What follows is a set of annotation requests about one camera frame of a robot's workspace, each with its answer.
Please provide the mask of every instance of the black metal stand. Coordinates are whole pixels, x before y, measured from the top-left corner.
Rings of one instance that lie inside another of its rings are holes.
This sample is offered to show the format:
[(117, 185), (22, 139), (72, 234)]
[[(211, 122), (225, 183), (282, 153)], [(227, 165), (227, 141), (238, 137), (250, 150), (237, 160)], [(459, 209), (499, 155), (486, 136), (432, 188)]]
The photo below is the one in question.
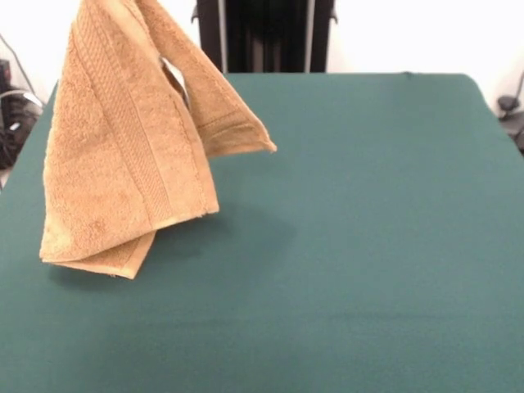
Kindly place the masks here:
[(201, 46), (224, 72), (325, 72), (333, 7), (334, 0), (199, 0)]

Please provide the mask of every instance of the cable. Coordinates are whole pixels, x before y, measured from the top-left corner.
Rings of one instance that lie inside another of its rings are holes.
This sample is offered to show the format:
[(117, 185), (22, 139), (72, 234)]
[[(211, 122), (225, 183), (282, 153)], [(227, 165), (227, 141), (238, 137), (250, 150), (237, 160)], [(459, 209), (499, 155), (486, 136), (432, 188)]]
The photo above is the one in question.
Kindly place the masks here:
[(2, 33), (0, 33), (0, 41), (3, 42), (3, 44), (7, 47), (7, 50), (12, 53), (12, 55), (15, 57), (16, 64), (18, 65), (18, 68), (20, 69), (20, 72), (24, 76), (25, 82), (29, 86), (29, 90), (31, 90), (32, 94), (36, 96), (36, 92), (34, 91), (33, 84), (31, 84), (31, 81), (27, 77), (27, 74), (24, 71), (24, 67), (22, 67), (22, 64), (20, 63), (20, 60), (18, 59), (18, 56), (16, 55), (16, 52), (13, 50), (13, 48), (7, 43), (6, 39), (2, 36)]
[(515, 94), (516, 98), (518, 98), (522, 93), (522, 85), (524, 85), (524, 71), (521, 74), (521, 80), (518, 82), (517, 94)]
[(0, 105), (2, 105), (2, 99), (3, 98), (9, 97), (9, 96), (14, 96), (14, 95), (24, 96), (24, 98), (26, 100), (31, 101), (33, 104), (38, 106), (40, 109), (43, 109), (42, 102), (38, 99), (38, 97), (36, 97), (36, 95), (34, 95), (34, 93), (28, 92), (27, 90), (21, 90), (21, 89), (7, 90), (6, 92), (0, 94)]

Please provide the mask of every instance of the towel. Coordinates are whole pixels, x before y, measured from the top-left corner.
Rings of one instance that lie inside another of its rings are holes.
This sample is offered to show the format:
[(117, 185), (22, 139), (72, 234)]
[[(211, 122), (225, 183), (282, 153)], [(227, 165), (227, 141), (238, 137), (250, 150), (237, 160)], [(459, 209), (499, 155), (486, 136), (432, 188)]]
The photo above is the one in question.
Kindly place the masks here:
[(47, 142), (40, 257), (135, 278), (158, 229), (219, 211), (208, 158), (262, 150), (276, 151), (263, 124), (156, 0), (83, 0)]

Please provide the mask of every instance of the green fabric surface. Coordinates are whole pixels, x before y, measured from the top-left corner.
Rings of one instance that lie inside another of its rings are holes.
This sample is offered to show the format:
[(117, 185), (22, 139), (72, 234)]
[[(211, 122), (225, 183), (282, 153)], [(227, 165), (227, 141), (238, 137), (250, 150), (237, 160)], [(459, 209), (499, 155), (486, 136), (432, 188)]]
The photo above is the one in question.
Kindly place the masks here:
[(38, 259), (47, 107), (0, 196), (0, 392), (522, 392), (524, 163), (477, 86), (229, 78), (278, 153), (213, 160), (220, 213), (132, 282)]

